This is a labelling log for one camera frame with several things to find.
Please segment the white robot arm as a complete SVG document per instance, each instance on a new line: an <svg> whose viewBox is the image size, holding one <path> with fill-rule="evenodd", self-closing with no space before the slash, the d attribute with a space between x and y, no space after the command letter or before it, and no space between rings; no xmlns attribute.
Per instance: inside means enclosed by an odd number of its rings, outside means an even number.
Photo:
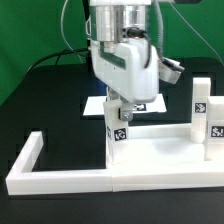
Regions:
<svg viewBox="0 0 224 224"><path fill-rule="evenodd" d="M184 68L163 56L161 2L194 0L90 0L93 70L107 85L108 99L119 99L118 118L133 119L136 104L153 102L159 82L176 83Z"/></svg>

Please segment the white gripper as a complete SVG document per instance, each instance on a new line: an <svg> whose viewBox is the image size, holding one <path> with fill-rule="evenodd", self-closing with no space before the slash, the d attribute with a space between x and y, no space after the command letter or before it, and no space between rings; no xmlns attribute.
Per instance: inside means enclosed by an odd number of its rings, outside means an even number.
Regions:
<svg viewBox="0 0 224 224"><path fill-rule="evenodd" d="M118 101L120 96L129 103L119 108L119 119L133 119L133 104L153 102L159 94L159 80L175 84L184 68L179 62L160 59L154 46L145 39L130 38L105 49L105 43L91 42L93 70L107 85L106 101Z"/></svg>

